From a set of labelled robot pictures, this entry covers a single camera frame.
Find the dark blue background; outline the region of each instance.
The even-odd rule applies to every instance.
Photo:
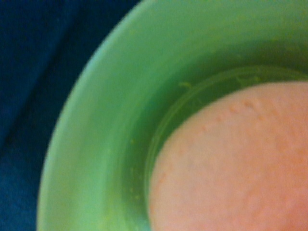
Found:
[[[138,0],[0,1],[0,231],[34,231],[42,165],[86,62]]]

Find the pink mound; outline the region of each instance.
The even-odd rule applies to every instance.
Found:
[[[308,83],[231,94],[165,143],[150,193],[154,231],[307,231]]]

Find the blue fabric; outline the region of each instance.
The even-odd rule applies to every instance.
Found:
[[[137,0],[0,1],[0,231],[34,231],[42,165],[82,68]]]

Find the plastic bowl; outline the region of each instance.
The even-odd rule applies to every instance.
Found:
[[[55,128],[39,231],[149,231],[170,132],[224,94],[308,73],[307,0],[139,4],[97,49]]]

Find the pink food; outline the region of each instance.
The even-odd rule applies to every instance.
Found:
[[[149,203],[153,231],[307,231],[308,83],[248,88],[189,118]]]

